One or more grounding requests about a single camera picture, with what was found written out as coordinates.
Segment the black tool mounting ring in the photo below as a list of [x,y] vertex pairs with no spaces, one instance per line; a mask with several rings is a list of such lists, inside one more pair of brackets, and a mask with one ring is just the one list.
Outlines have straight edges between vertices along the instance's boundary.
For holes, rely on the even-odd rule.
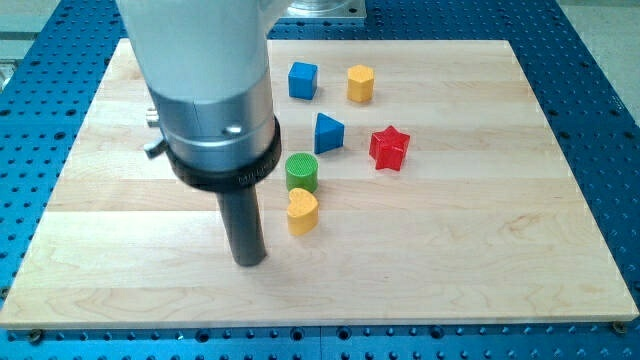
[[229,171],[205,171],[193,168],[180,160],[168,148],[165,153],[175,175],[185,184],[209,192],[233,192],[256,185],[277,166],[281,153],[281,128],[274,116],[274,137],[269,147],[253,162]]

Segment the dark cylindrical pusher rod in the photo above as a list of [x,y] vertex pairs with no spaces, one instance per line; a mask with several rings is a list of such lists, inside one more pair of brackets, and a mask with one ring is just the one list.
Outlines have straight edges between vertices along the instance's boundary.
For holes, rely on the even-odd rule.
[[258,265],[267,252],[255,187],[217,193],[216,198],[234,261],[243,267]]

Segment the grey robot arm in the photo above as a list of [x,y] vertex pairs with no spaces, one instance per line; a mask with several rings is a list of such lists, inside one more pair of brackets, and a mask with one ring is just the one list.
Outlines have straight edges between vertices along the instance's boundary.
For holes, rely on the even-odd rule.
[[159,116],[167,154],[187,185],[217,196],[241,266],[267,255],[255,186],[276,167],[276,118],[267,35],[285,0],[118,0]]

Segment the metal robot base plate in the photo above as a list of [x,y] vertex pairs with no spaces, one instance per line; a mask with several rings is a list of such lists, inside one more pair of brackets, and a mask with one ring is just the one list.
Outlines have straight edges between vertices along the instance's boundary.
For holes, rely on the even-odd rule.
[[282,19],[364,19],[365,0],[294,0]]

